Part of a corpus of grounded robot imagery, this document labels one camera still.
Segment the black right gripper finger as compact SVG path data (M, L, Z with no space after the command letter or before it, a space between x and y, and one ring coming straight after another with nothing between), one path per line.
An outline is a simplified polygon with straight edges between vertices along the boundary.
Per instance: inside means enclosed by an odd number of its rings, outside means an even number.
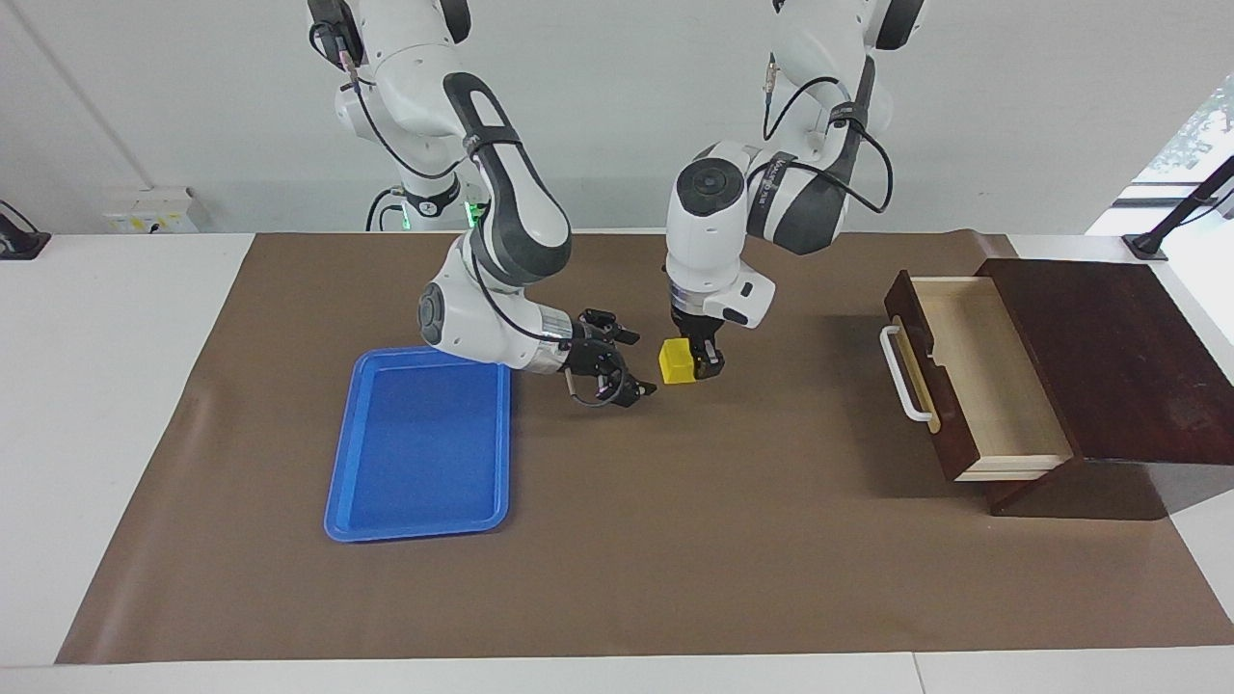
M578 316L578 321L585 326L590 340L615 345L636 345L640 340L640 333L626 328L618 321L616 312L587 307Z
M652 382L639 382L627 372L617 370L598 377L596 399L603 406L631 408L643 398L652 396L659 387Z

